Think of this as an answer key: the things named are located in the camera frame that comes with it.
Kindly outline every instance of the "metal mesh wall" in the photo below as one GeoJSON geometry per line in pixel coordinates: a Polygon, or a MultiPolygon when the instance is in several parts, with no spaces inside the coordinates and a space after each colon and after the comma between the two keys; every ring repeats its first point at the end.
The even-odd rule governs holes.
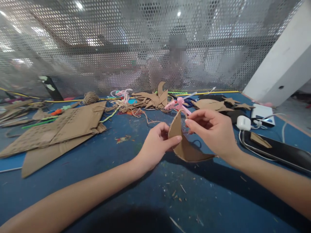
{"type": "Polygon", "coordinates": [[[300,0],[0,0],[0,84],[87,91],[242,91],[300,0]]]}

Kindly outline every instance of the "white charger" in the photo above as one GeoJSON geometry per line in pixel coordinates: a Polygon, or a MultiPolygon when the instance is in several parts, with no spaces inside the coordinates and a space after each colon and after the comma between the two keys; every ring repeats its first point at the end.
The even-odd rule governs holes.
{"type": "Polygon", "coordinates": [[[238,116],[236,126],[239,128],[239,130],[250,131],[251,121],[246,116],[238,116]]]}

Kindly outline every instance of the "orange object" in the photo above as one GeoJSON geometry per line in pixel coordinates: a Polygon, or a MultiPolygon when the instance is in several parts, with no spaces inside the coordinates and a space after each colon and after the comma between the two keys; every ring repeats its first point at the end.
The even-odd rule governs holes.
{"type": "Polygon", "coordinates": [[[62,113],[62,110],[61,109],[57,109],[57,110],[55,110],[55,112],[52,112],[51,115],[52,116],[56,116],[56,115],[59,115],[61,113],[62,113]]]}

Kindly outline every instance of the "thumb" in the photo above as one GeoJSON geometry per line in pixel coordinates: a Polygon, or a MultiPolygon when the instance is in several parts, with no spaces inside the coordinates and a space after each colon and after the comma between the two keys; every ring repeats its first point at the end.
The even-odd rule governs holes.
{"type": "Polygon", "coordinates": [[[172,137],[170,139],[167,139],[164,142],[164,149],[165,151],[167,151],[168,149],[170,149],[171,147],[177,145],[178,143],[180,143],[182,140],[182,137],[181,136],[175,136],[175,137],[172,137]]]}
{"type": "Polygon", "coordinates": [[[195,132],[197,135],[199,135],[201,138],[204,134],[206,134],[207,130],[200,126],[198,123],[196,123],[194,120],[190,120],[190,119],[186,119],[185,123],[187,124],[187,126],[193,131],[195,132]]]}

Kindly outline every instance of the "blue table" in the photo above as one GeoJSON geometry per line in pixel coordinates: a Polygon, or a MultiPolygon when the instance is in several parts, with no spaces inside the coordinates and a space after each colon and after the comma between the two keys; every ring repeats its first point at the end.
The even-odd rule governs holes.
{"type": "MultiPolygon", "coordinates": [[[[225,96],[252,104],[240,93],[225,96]]],[[[63,104],[54,104],[51,108],[61,106],[63,104]]],[[[175,114],[147,112],[150,119],[168,124],[175,114]]],[[[134,158],[150,130],[145,117],[115,115],[112,120],[105,123],[108,131],[92,137],[26,179],[21,178],[20,170],[1,173],[0,225],[47,195],[134,158]],[[126,135],[131,136],[130,140],[116,143],[115,138],[126,135]]],[[[284,121],[278,117],[275,121],[274,128],[259,129],[256,133],[281,140],[284,121]]],[[[14,141],[5,137],[6,131],[0,129],[0,150],[14,141]]],[[[196,144],[200,145],[197,135],[187,137],[189,141],[197,140],[196,144]]],[[[285,141],[311,152],[310,137],[291,125],[285,128],[285,141]]],[[[210,152],[204,143],[201,149],[210,152]]],[[[106,200],[65,232],[118,232],[131,228],[136,232],[180,232],[169,216],[187,233],[301,232],[311,229],[307,219],[223,160],[214,158],[193,164],[167,153],[153,172],[106,200]],[[175,190],[182,202],[173,199],[175,190]]]]}

